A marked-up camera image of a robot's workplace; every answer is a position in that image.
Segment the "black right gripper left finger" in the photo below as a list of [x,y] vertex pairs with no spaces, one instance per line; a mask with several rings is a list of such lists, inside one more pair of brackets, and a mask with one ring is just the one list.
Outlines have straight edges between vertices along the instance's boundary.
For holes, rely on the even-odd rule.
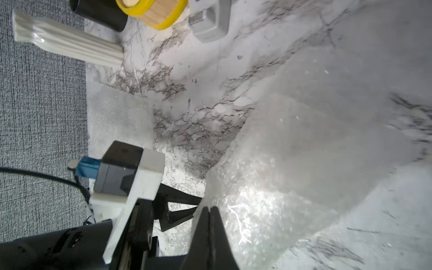
[[207,270],[210,260],[210,212],[201,211],[190,249],[181,265],[181,270]]

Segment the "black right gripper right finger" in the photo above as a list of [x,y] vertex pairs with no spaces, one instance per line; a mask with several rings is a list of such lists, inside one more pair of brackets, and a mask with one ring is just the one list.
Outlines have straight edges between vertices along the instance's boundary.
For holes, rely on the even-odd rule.
[[217,207],[210,210],[210,269],[239,270]]

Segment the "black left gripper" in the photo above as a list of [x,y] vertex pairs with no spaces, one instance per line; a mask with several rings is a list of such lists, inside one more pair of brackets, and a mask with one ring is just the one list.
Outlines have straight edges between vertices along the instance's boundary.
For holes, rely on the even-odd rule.
[[[153,235],[154,220],[161,232],[175,228],[194,217],[202,198],[161,184],[155,200],[139,199],[121,234],[109,268],[111,270],[144,270],[150,258],[159,256],[159,240]],[[185,210],[169,210],[169,203],[193,205]]]

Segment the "white ribbed slim vase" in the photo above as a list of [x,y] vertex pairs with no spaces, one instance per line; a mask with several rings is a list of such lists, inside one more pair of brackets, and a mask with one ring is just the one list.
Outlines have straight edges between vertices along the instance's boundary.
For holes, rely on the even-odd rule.
[[57,21],[13,10],[12,25],[15,41],[32,43],[47,52],[111,68],[120,67],[124,60],[121,46]]

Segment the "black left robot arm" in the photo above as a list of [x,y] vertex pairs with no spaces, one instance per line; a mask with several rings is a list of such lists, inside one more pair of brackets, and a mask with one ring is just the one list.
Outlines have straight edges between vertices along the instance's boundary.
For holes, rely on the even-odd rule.
[[113,228],[111,220],[86,223],[1,244],[3,270],[142,270],[147,257],[157,257],[155,220],[162,231],[190,220],[201,198],[161,185],[154,201],[139,199],[132,210],[111,263],[102,258]]

